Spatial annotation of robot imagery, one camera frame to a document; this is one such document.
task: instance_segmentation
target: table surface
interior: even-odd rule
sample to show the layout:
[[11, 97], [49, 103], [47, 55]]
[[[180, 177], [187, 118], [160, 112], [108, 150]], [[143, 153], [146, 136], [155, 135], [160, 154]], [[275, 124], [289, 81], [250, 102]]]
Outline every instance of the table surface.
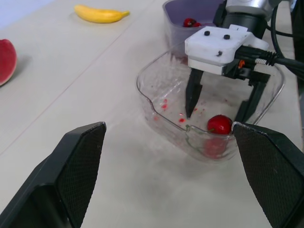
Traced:
[[[105, 121], [99, 174], [82, 227], [270, 227], [239, 155], [220, 166], [203, 165], [144, 122], [135, 78], [167, 49], [164, 0], [85, 1], [131, 11], [108, 25], [78, 18], [75, 0], [10, 2], [0, 2], [0, 34], [13, 42], [19, 62], [0, 88], [0, 212], [64, 133]], [[280, 31], [291, 32], [288, 11], [282, 2]], [[265, 40], [271, 43], [269, 32]], [[292, 40], [279, 42], [293, 57]], [[296, 78], [282, 69], [285, 87], [260, 125], [302, 149]]]

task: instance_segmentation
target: black cable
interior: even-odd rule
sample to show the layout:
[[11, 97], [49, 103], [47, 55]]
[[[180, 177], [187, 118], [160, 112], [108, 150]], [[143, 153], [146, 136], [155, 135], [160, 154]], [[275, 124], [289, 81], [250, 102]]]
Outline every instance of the black cable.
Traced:
[[[272, 43], [274, 45], [274, 48], [275, 48], [275, 51], [276, 53], [278, 54], [279, 57], [281, 58], [284, 58], [284, 55], [283, 55], [283, 52], [281, 51], [281, 48], [279, 46], [279, 43], [277, 41], [277, 37], [276, 37], [276, 14], [277, 14], [277, 8], [278, 7], [275, 7], [273, 12], [272, 12], [272, 16], [271, 16], [271, 26], [270, 26], [270, 32], [271, 32], [271, 40], [272, 40]], [[294, 69], [294, 68], [291, 68], [290, 66], [287, 68], [292, 72], [294, 73], [298, 78], [300, 78], [301, 80], [304, 80], [304, 69]]]
[[293, 69], [304, 69], [304, 63], [301, 63], [299, 61], [296, 61], [294, 59], [289, 58], [277, 58], [275, 59], [275, 62], [281, 65], [284, 65], [286, 67], [291, 67]]
[[[266, 29], [268, 29], [269, 31], [271, 30], [270, 26], [269, 25], [266, 25]], [[285, 32], [280, 32], [280, 31], [275, 31], [275, 33], [277, 35], [280, 35], [280, 36], [284, 36], [284, 37], [292, 37], [292, 38], [301, 38], [301, 39], [304, 39], [304, 35], [302, 34], [290, 34], [290, 33], [285, 33]]]

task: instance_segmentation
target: banana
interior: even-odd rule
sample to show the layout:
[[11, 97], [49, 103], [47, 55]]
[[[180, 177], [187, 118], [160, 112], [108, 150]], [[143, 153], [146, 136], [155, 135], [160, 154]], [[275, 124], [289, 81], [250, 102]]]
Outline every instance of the banana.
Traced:
[[113, 23], [130, 14], [129, 11], [119, 12], [111, 9], [95, 9], [84, 5], [75, 5], [74, 10], [83, 20], [95, 23]]

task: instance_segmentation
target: screw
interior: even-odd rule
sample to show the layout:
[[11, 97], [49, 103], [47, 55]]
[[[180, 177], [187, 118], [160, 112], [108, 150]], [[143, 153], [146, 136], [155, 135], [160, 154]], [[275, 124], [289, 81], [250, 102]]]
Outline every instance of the screw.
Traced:
[[230, 39], [230, 35], [228, 34], [224, 35], [224, 39]]

